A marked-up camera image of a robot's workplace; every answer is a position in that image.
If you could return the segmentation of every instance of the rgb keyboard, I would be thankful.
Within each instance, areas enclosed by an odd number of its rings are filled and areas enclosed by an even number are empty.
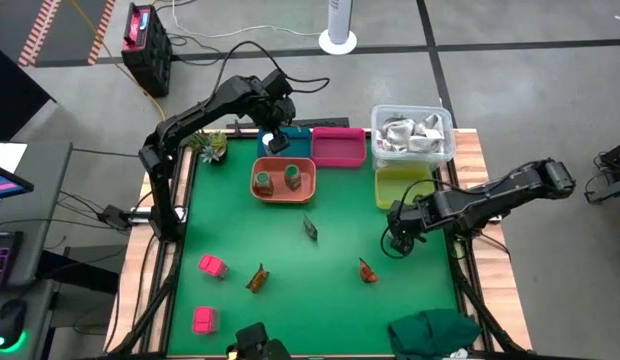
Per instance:
[[[8,280],[22,237],[22,232],[0,231],[0,289]]]

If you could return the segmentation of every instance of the small toy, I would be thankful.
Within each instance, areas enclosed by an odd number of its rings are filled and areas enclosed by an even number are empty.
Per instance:
[[[204,255],[199,262],[199,269],[210,276],[220,279],[225,278],[228,273],[228,267],[226,264],[212,255]]]
[[[255,191],[263,196],[271,196],[274,192],[274,185],[272,184],[272,179],[270,178],[270,174],[265,171],[257,173],[254,176],[254,183],[252,184]]]
[[[361,280],[366,283],[377,282],[379,280],[374,271],[372,271],[370,266],[368,266],[362,258],[359,258],[359,276],[361,276]]]
[[[301,186],[301,171],[297,165],[286,166],[284,174],[286,185],[290,190],[297,190]]]
[[[250,280],[248,285],[246,285],[246,288],[250,289],[252,293],[257,293],[263,287],[268,275],[270,275],[270,272],[263,269],[263,264],[259,264],[259,270],[257,270],[257,273],[254,274],[252,280]]]
[[[314,226],[314,224],[312,224],[310,219],[308,219],[308,216],[306,214],[303,214],[303,228],[305,229],[306,234],[308,234],[308,236],[310,236],[312,240],[317,241],[317,237],[319,235],[317,228]]]
[[[192,332],[200,335],[209,335],[217,331],[219,316],[217,312],[207,306],[198,307],[194,310]]]

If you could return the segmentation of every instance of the monitor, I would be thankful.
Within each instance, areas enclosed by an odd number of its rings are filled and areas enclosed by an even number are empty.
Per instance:
[[[31,192],[34,185],[0,168],[0,199]]]

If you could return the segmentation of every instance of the green towel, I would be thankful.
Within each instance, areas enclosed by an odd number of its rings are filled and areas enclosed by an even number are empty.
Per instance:
[[[447,309],[422,311],[388,325],[398,360],[441,359],[472,345],[480,332],[474,320]]]

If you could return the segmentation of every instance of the orange figurine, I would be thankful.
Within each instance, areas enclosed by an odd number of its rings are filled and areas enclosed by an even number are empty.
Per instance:
[[[377,282],[379,280],[374,271],[372,271],[370,266],[368,266],[362,258],[359,258],[359,276],[361,276],[361,280],[366,283]]]

